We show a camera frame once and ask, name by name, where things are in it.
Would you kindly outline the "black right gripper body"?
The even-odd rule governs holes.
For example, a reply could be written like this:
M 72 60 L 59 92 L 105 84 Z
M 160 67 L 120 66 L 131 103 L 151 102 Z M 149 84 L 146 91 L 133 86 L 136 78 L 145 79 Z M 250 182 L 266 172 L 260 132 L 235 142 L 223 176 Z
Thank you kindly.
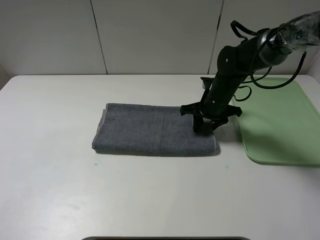
M 240 117 L 242 109 L 238 106 L 230 105 L 230 100 L 209 102 L 195 102 L 180 107 L 180 114 L 192 115 L 195 120 L 209 119 L 222 120 L 232 116 Z

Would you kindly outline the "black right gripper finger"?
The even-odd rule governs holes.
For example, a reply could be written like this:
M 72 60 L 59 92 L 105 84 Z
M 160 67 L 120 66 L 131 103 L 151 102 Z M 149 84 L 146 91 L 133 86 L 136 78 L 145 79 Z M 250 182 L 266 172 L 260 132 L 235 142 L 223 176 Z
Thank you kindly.
M 207 130 L 205 121 L 201 116 L 193 115 L 192 130 L 194 133 L 204 133 Z
M 212 131 L 228 123 L 228 117 L 212 117 L 210 120 Z

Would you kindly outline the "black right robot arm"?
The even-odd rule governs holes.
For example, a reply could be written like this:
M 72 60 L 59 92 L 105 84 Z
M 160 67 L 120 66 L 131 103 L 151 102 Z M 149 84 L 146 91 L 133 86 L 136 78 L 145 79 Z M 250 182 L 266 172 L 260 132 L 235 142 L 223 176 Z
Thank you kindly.
M 197 133 L 204 120 L 211 121 L 213 130 L 225 125 L 229 117 L 240 117 L 240 107 L 230 105 L 238 89 L 250 82 L 261 89 L 268 89 L 254 78 L 256 71 L 283 63 L 293 51 L 320 44 L 320 13 L 303 14 L 276 28 L 251 31 L 233 21 L 234 34 L 242 39 L 238 46 L 225 46 L 217 58 L 215 77 L 202 77 L 204 93 L 199 102 L 183 105 L 181 115 L 193 116 L 193 131 Z

